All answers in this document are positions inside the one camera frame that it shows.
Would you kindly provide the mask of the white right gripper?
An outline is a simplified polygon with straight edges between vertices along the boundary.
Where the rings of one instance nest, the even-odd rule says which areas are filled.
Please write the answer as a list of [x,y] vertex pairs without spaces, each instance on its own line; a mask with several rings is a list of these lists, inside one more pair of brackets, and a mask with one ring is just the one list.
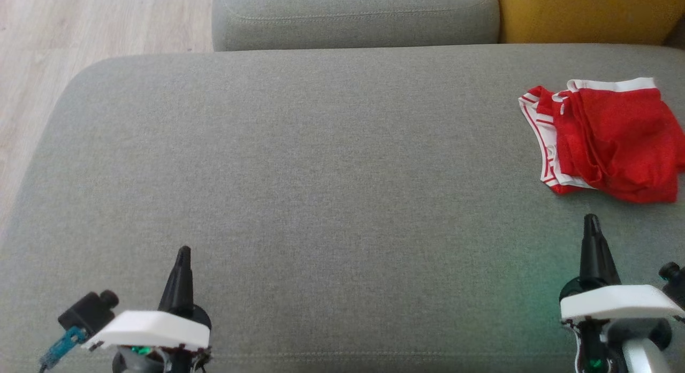
[[621,284],[599,217],[592,213],[584,216],[580,279],[565,284],[559,305],[563,323],[683,317],[682,307],[657,287]]

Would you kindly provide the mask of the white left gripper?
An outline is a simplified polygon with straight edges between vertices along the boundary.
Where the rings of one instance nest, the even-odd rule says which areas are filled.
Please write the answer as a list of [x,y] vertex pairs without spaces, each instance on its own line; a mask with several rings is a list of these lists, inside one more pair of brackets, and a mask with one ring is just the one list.
[[194,310],[193,271],[191,249],[179,248],[176,260],[166,281],[159,310],[124,310],[88,339],[84,349],[110,346],[144,346],[149,348],[182,348],[200,351],[210,346],[210,326],[170,314],[177,306],[178,276],[182,266],[182,314]]

